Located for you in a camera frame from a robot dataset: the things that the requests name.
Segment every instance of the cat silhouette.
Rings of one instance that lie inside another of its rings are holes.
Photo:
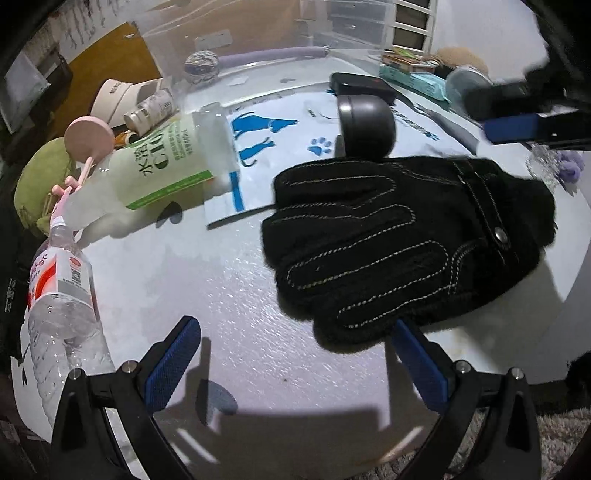
[[[262,142],[257,143],[256,145],[245,148],[244,150],[240,150],[240,163],[245,167],[252,167],[256,163],[256,160],[254,160],[251,163],[246,163],[246,160],[254,157],[256,154],[265,150],[266,148],[274,147],[275,145],[275,142],[271,140],[269,137],[267,137]]]
[[[243,113],[232,120],[232,129],[234,130],[234,139],[247,132],[256,132],[258,130],[270,129],[276,134],[290,125],[296,125],[298,120],[283,120],[281,118],[265,118],[263,116],[253,115],[254,112]]]

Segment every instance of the white stitching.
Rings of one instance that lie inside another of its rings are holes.
[[[447,180],[441,177],[431,177],[429,175],[422,175],[420,173],[416,173],[415,171],[410,170],[408,167],[402,166],[400,163],[392,163],[391,166],[399,169],[400,173],[406,174],[408,177],[412,177],[417,180],[434,181],[436,183],[441,183],[443,185],[459,185],[459,182],[453,180]]]
[[[478,201],[478,197],[476,196],[476,193],[474,193],[474,189],[472,188],[472,185],[470,185],[469,181],[465,182],[465,185],[470,189],[470,192],[472,193],[472,197],[476,201],[476,204],[478,205],[478,209],[480,210],[480,212],[482,214],[482,219],[484,220],[486,228],[488,228],[488,231],[491,233],[491,237],[495,238],[495,234],[492,232],[491,226],[488,224],[488,220],[486,220],[486,214],[484,213],[484,210],[482,209],[482,206],[480,205],[480,202]]]
[[[480,181],[482,182],[482,184],[484,185],[484,188],[486,189],[486,192],[488,193],[488,196],[491,198],[491,202],[492,202],[492,206],[495,209],[495,213],[496,213],[496,217],[497,220],[499,220],[499,223],[501,224],[501,227],[503,228],[503,230],[506,231],[505,225],[503,225],[503,220],[501,219],[501,216],[499,214],[499,210],[496,208],[496,203],[495,203],[495,199],[492,197],[491,195],[491,191],[488,189],[488,185],[486,184],[486,182],[484,181],[483,178],[480,177],[480,175],[478,175],[478,173],[476,173],[476,176],[478,178],[480,178]],[[507,237],[507,244],[503,245],[504,248],[510,248],[511,247],[511,241],[509,241],[509,238]]]
[[[469,240],[466,243],[464,243],[463,245],[461,245],[460,247],[458,247],[458,249],[453,253],[453,255],[452,255],[452,271],[451,271],[451,275],[450,275],[450,278],[449,278],[450,283],[453,282],[454,265],[456,265],[456,267],[457,267],[456,256],[459,255],[461,252],[463,252],[463,250],[465,248],[470,247],[472,244],[474,244],[477,241],[478,241],[478,239]]]
[[[459,279],[460,279],[460,272],[462,270],[463,267],[463,261],[464,261],[464,257],[469,254],[470,252],[473,252],[476,248],[478,248],[478,244],[474,244],[472,245],[470,248],[468,248],[464,253],[462,253],[462,255],[460,255],[460,257],[458,257],[457,259],[457,265],[456,265],[456,278],[455,278],[455,282],[454,282],[454,288],[453,288],[453,293],[456,292],[457,290],[457,285],[459,284]]]
[[[367,161],[362,161],[362,160],[337,160],[337,161],[331,161],[331,162],[319,162],[319,163],[303,163],[300,165],[296,165],[295,167],[291,167],[289,169],[289,171],[293,171],[293,170],[301,170],[302,168],[314,168],[314,167],[328,167],[330,165],[336,165],[336,164],[352,164],[352,163],[361,163],[362,165],[367,165],[371,162],[367,162]]]
[[[410,281],[410,282],[408,282],[407,284],[404,284],[404,285],[401,285],[401,286],[399,286],[399,287],[393,288],[392,290],[389,290],[389,291],[387,291],[387,292],[385,292],[385,293],[380,293],[380,294],[378,294],[378,295],[374,295],[373,297],[371,297],[371,298],[369,298],[369,299],[365,299],[365,300],[359,301],[359,302],[357,302],[357,303],[353,303],[353,304],[351,304],[351,305],[348,305],[347,307],[343,307],[343,308],[341,308],[341,309],[339,310],[339,312],[338,312],[338,314],[337,314],[337,316],[336,316],[336,317],[337,317],[337,318],[339,318],[339,316],[340,316],[340,315],[341,315],[341,314],[342,314],[342,313],[343,313],[345,310],[351,310],[351,309],[357,308],[357,307],[359,307],[359,306],[361,306],[361,305],[368,304],[368,303],[370,303],[370,302],[372,302],[372,301],[374,301],[374,300],[376,300],[376,299],[381,299],[381,298],[383,298],[383,297],[386,297],[386,296],[390,295],[391,293],[393,293],[393,292],[395,292],[395,291],[402,290],[403,288],[406,288],[406,287],[408,287],[409,285],[412,285],[412,284],[414,284],[414,283],[417,283],[417,282],[420,282],[420,281],[423,281],[423,280],[427,280],[428,278],[434,277],[435,275],[439,275],[441,272],[443,272],[443,271],[444,271],[444,270],[447,268],[447,263],[448,263],[448,261],[449,261],[449,255],[447,254],[447,250],[445,250],[445,247],[444,247],[442,244],[440,244],[439,242],[434,242],[434,243],[438,244],[438,245],[439,245],[441,248],[443,248],[443,252],[445,253],[445,256],[446,256],[445,263],[443,264],[443,266],[441,267],[441,269],[439,269],[439,270],[438,270],[438,271],[436,271],[435,273],[431,273],[431,274],[427,275],[426,277],[423,277],[423,278],[418,278],[418,279],[416,279],[416,280]],[[447,286],[445,286],[445,287],[442,287],[442,288],[438,289],[437,291],[433,292],[432,294],[435,294],[435,293],[437,293],[438,291],[441,291],[441,290],[443,290],[444,288],[449,288],[449,285],[450,285],[450,284],[448,284],[448,285],[447,285]],[[406,303],[408,303],[408,302],[405,302],[405,303],[403,303],[403,304],[399,305],[397,308],[400,308],[401,306],[405,305]],[[384,313],[384,314],[382,314],[382,315],[379,315],[379,316],[377,316],[377,317],[374,317],[373,319],[366,320],[365,322],[362,322],[361,324],[358,324],[358,326],[363,326],[363,325],[365,325],[365,324],[367,324],[367,323],[369,323],[369,322],[373,322],[374,320],[376,320],[376,319],[380,318],[381,316],[383,316],[383,315],[385,315],[385,314],[387,314],[387,313],[389,313],[389,312],[386,312],[386,313]]]
[[[390,208],[396,207],[398,205],[388,205],[386,207],[381,207],[373,212],[371,212],[369,215],[365,215],[365,216],[361,216],[361,217],[356,217],[353,215],[340,215],[340,216],[323,216],[323,215],[312,215],[310,213],[307,213],[305,215],[294,215],[291,217],[283,217],[283,218],[278,218],[276,220],[273,220],[271,223],[279,223],[279,222],[286,222],[287,220],[293,220],[296,218],[316,218],[316,219],[321,219],[321,220],[337,220],[337,219],[343,219],[343,218],[352,218],[354,220],[361,220],[364,218],[368,218],[371,217],[372,215],[375,215],[376,213],[382,211],[382,210],[388,210]]]
[[[295,208],[305,208],[305,207],[320,207],[320,206],[326,206],[326,207],[331,207],[331,206],[343,206],[352,210],[356,210],[358,208],[361,208],[363,205],[366,205],[370,202],[373,202],[376,198],[381,197],[382,195],[386,195],[388,193],[393,193],[396,190],[396,182],[389,178],[389,177],[385,177],[383,175],[370,175],[370,176],[364,176],[364,177],[346,177],[346,179],[370,179],[370,178],[380,178],[380,179],[387,179],[392,183],[392,188],[390,188],[389,190],[386,190],[385,192],[382,193],[378,193],[377,195],[371,197],[369,200],[366,200],[356,206],[351,206],[351,205],[347,205],[346,203],[338,203],[338,202],[316,202],[316,203],[300,203],[297,205],[289,205],[287,207],[283,207],[279,210],[277,210],[278,212],[282,212],[283,210],[290,210],[290,209],[295,209]],[[301,183],[306,183],[306,181],[300,181],[297,183],[290,183],[290,185],[296,185],[296,184],[301,184]]]
[[[371,262],[370,264],[363,265],[363,266],[361,266],[361,267],[359,267],[359,268],[356,268],[355,270],[349,270],[349,271],[346,271],[346,272],[339,273],[338,275],[333,275],[333,276],[331,276],[331,277],[324,278],[324,279],[322,279],[322,280],[316,280],[316,281],[314,281],[314,282],[312,282],[312,283],[308,283],[307,285],[304,285],[304,286],[295,285],[295,284],[294,284],[294,283],[293,283],[293,282],[292,282],[292,281],[289,279],[289,278],[290,278],[290,275],[291,275],[291,270],[292,270],[293,268],[295,268],[295,265],[294,265],[293,267],[291,267],[291,268],[290,268],[290,269],[287,271],[287,275],[285,276],[285,279],[287,280],[287,282],[289,283],[289,285],[291,285],[292,287],[294,287],[294,288],[297,288],[298,290],[306,290],[306,289],[308,289],[308,288],[312,288],[312,287],[316,287],[316,286],[318,286],[318,285],[322,285],[322,284],[328,283],[329,281],[337,280],[338,278],[342,278],[342,277],[344,277],[344,276],[346,276],[346,275],[351,275],[351,274],[353,274],[353,273],[357,273],[358,271],[361,271],[361,270],[363,270],[364,268],[373,267],[374,265],[377,265],[377,264],[379,264],[379,263],[381,263],[381,262],[383,262],[383,261],[385,261],[385,260],[387,260],[387,259],[389,259],[389,258],[392,258],[392,257],[394,257],[394,256],[396,256],[396,255],[398,255],[398,254],[402,254],[402,253],[404,253],[404,252],[407,252],[408,250],[411,250],[411,249],[413,249],[413,248],[422,247],[423,245],[427,245],[427,244],[437,244],[437,245],[439,245],[440,247],[442,247],[442,248],[443,248],[443,245],[442,245],[442,244],[440,244],[439,242],[436,242],[435,240],[427,240],[426,242],[422,242],[422,243],[420,243],[420,244],[417,244],[417,245],[412,245],[411,247],[406,247],[406,248],[403,248],[402,250],[399,250],[399,251],[397,251],[397,252],[394,252],[394,253],[392,253],[392,254],[389,254],[389,255],[387,255],[386,257],[380,258],[379,260],[375,260],[375,261]]]
[[[462,245],[462,246],[461,246],[461,247],[460,247],[458,250],[456,250],[456,253],[457,253],[457,252],[458,252],[460,249],[464,248],[466,245],[469,245],[469,243],[466,243],[466,244]],[[459,258],[458,258],[458,260],[457,260],[457,261],[458,261],[458,268],[456,269],[456,281],[455,281],[455,282],[454,282],[453,280],[450,280],[450,282],[448,283],[448,285],[445,285],[445,286],[443,286],[443,287],[440,287],[440,288],[438,288],[437,290],[434,290],[434,291],[432,291],[431,293],[428,293],[428,294],[426,294],[426,295],[423,295],[422,297],[417,297],[417,298],[415,298],[415,299],[410,299],[410,300],[407,300],[407,301],[405,301],[405,302],[401,303],[400,305],[398,305],[397,307],[394,307],[393,309],[391,309],[391,310],[388,310],[387,312],[383,312],[383,313],[381,313],[381,314],[379,314],[379,315],[375,316],[374,318],[371,318],[371,319],[369,319],[369,320],[364,320],[364,321],[363,321],[363,322],[361,322],[361,323],[355,323],[355,324],[353,324],[353,325],[344,325],[344,327],[345,327],[345,328],[348,328],[348,329],[360,328],[360,327],[362,327],[362,326],[365,326],[365,325],[367,325],[368,323],[374,322],[374,321],[376,321],[376,320],[378,320],[378,319],[380,319],[380,318],[382,318],[382,317],[384,317],[384,316],[386,316],[386,315],[388,315],[388,314],[390,314],[390,313],[396,312],[397,310],[399,310],[400,308],[404,307],[405,305],[408,305],[408,304],[409,304],[409,303],[411,303],[411,302],[414,302],[414,301],[419,301],[419,300],[424,300],[424,299],[426,299],[426,298],[432,297],[433,295],[436,295],[436,294],[437,294],[437,293],[439,293],[440,291],[442,291],[442,290],[445,290],[445,289],[448,289],[448,288],[450,289],[450,291],[451,291],[451,289],[453,288],[453,289],[454,289],[454,292],[455,292],[455,291],[457,290],[457,285],[458,285],[457,279],[459,278],[459,274],[460,274],[460,267],[459,267],[459,264],[460,264],[460,262],[462,262],[462,261],[463,261],[464,257],[465,257],[465,256],[466,256],[468,253],[472,252],[472,251],[473,251],[474,249],[476,249],[478,246],[479,246],[479,244],[478,244],[478,243],[474,243],[474,244],[473,244],[473,245],[471,245],[471,246],[470,246],[470,247],[469,247],[469,248],[468,248],[468,249],[467,249],[465,252],[463,252],[463,253],[462,253],[462,255],[461,255]],[[438,272],[436,272],[436,273],[434,273],[434,274],[428,275],[427,277],[420,278],[419,280],[415,280],[415,281],[413,281],[413,282],[410,282],[409,284],[416,283],[416,282],[419,282],[419,281],[422,281],[422,280],[426,280],[426,279],[428,279],[428,278],[430,278],[430,277],[432,277],[432,276],[434,276],[434,275],[437,275],[437,274],[441,273],[443,270],[445,270],[446,266],[447,266],[447,260],[446,260],[446,264],[443,266],[443,268],[442,268],[440,271],[438,271]],[[393,290],[391,290],[391,291],[389,291],[389,292],[386,292],[385,294],[380,294],[380,295],[378,295],[378,296],[373,296],[373,297],[372,297],[371,299],[369,299],[369,300],[364,300],[364,301],[362,301],[362,302],[358,302],[358,303],[356,303],[356,304],[353,304],[353,305],[350,305],[350,306],[348,306],[348,307],[344,307],[344,308],[342,308],[342,309],[340,309],[340,310],[339,310],[339,312],[338,312],[338,314],[337,314],[337,316],[336,316],[336,317],[337,317],[337,318],[339,318],[339,316],[340,316],[340,315],[341,315],[341,314],[342,314],[342,313],[343,313],[345,310],[351,310],[352,308],[358,307],[358,306],[360,306],[360,305],[364,305],[364,304],[366,304],[366,303],[369,303],[370,301],[373,301],[373,300],[375,300],[375,299],[377,299],[377,298],[381,298],[381,297],[383,297],[383,296],[389,295],[390,293],[393,293],[394,291],[397,291],[397,290],[400,290],[400,287],[398,287],[398,288],[395,288],[395,289],[393,289]]]
[[[396,310],[404,307],[408,303],[411,303],[413,301],[418,301],[418,300],[424,300],[424,299],[426,299],[428,297],[432,297],[433,295],[441,292],[442,290],[445,290],[446,288],[449,288],[449,285],[446,285],[444,287],[440,287],[437,290],[432,291],[431,293],[428,293],[427,295],[423,295],[422,297],[419,297],[419,298],[416,298],[416,299],[407,300],[407,301],[401,303],[400,305],[398,305],[396,308],[393,308],[392,310],[388,310],[387,312],[381,313],[380,315],[378,315],[377,317],[374,317],[372,319],[365,320],[364,322],[361,322],[361,323],[355,323],[354,325],[345,325],[345,328],[354,329],[354,328],[362,327],[364,325],[367,325],[370,322],[374,322],[374,321],[380,319],[381,317],[385,317],[386,315],[388,315],[388,314],[390,314],[392,312],[396,312]]]
[[[289,182],[288,185],[292,186],[292,185],[302,185],[304,183],[325,183],[325,182],[335,181],[335,180],[374,179],[374,178],[387,178],[387,177],[384,177],[383,175],[359,175],[359,176],[355,176],[355,177],[337,177],[335,179],[292,181],[292,182]]]
[[[370,240],[370,239],[372,239],[372,238],[374,238],[374,237],[376,237],[378,235],[382,235],[382,233],[389,232],[390,230],[394,230],[395,228],[399,228],[401,226],[412,225],[414,223],[414,221],[416,220],[416,217],[415,217],[414,212],[409,207],[407,207],[406,205],[400,205],[398,203],[395,203],[395,204],[390,205],[390,206],[391,207],[402,207],[402,208],[406,208],[410,212],[410,214],[411,214],[410,221],[404,222],[404,223],[399,223],[398,225],[390,226],[390,227],[388,227],[388,228],[386,228],[384,230],[380,230],[379,232],[373,233],[372,235],[369,235],[369,236],[366,236],[364,238],[361,238],[360,240],[357,240],[357,241],[353,242],[352,244],[347,245],[345,247],[338,247],[338,248],[334,248],[332,250],[328,250],[326,252],[322,252],[321,254],[318,254],[315,257],[312,257],[312,258],[310,258],[308,260],[305,260],[305,261],[296,263],[294,265],[294,267],[298,267],[298,266],[300,267],[300,266],[306,265],[306,264],[308,264],[310,262],[313,262],[317,258],[325,257],[327,255],[330,255],[330,254],[333,254],[333,253],[337,253],[337,252],[340,252],[340,251],[343,251],[343,250],[348,250],[349,248],[353,248],[355,245],[358,245],[358,244],[360,244],[362,242],[365,242],[366,240]]]

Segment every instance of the beige hat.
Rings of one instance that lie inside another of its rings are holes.
[[[89,115],[100,118],[111,128],[125,125],[123,116],[160,89],[162,79],[143,83],[125,83],[106,80],[96,94]]]
[[[478,55],[465,47],[443,47],[435,52],[434,57],[441,60],[444,65],[456,69],[462,65],[471,65],[476,70],[488,75],[488,66]]]

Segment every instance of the bottle cap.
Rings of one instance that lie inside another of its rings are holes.
[[[51,221],[49,223],[49,229],[51,230],[55,226],[65,225],[64,217],[62,217],[64,211],[64,205],[66,204],[67,199],[70,197],[70,193],[72,192],[72,187],[68,187],[64,190],[60,200],[56,203],[56,206],[53,207],[53,212],[51,213]]]
[[[127,128],[132,132],[136,132],[140,137],[148,133],[152,128],[150,119],[138,110],[127,112],[123,116],[123,120],[125,120]]]
[[[51,223],[49,224],[49,228],[51,230],[55,226],[65,225],[65,224],[66,223],[64,222],[64,217],[62,217],[61,215],[59,217],[51,217]]]

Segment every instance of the green label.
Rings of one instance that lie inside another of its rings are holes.
[[[143,207],[149,203],[155,202],[156,200],[162,198],[162,197],[166,197],[166,195],[170,195],[171,193],[177,192],[179,190],[183,190],[187,187],[190,187],[192,185],[195,185],[197,183],[200,183],[204,180],[208,180],[213,178],[213,175],[211,174],[211,172],[209,170],[205,170],[205,171],[201,171],[195,175],[192,175],[186,179],[182,179],[176,183],[173,183],[172,185],[168,185],[167,187],[164,187],[163,189],[157,190],[154,193],[150,193],[149,195],[146,195],[145,197],[140,198],[139,200],[136,200],[133,203],[130,203],[127,208],[130,210],[136,210],[140,207]]]

